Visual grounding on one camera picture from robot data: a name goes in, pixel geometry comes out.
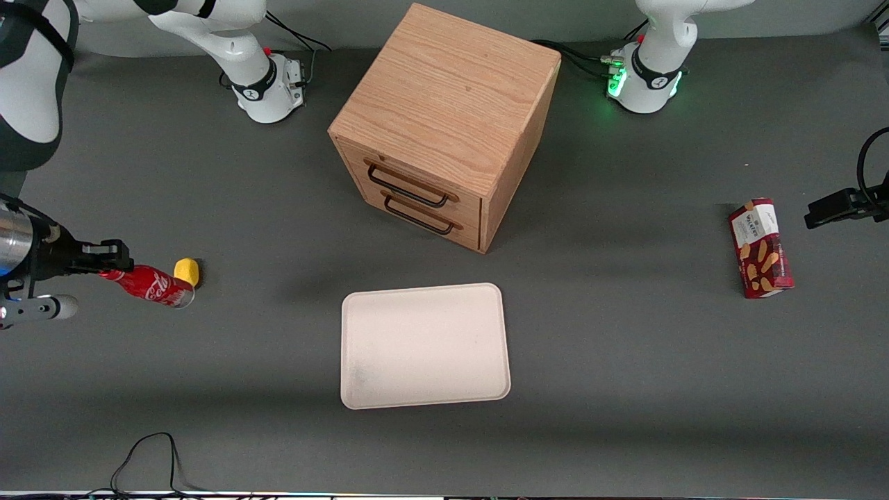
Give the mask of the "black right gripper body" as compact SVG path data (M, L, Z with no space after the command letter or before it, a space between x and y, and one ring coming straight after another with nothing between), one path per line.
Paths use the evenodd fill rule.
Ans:
M81 268L83 242L63 226L49 224L40 227L35 243L36 250L29 265L33 281L87 273Z

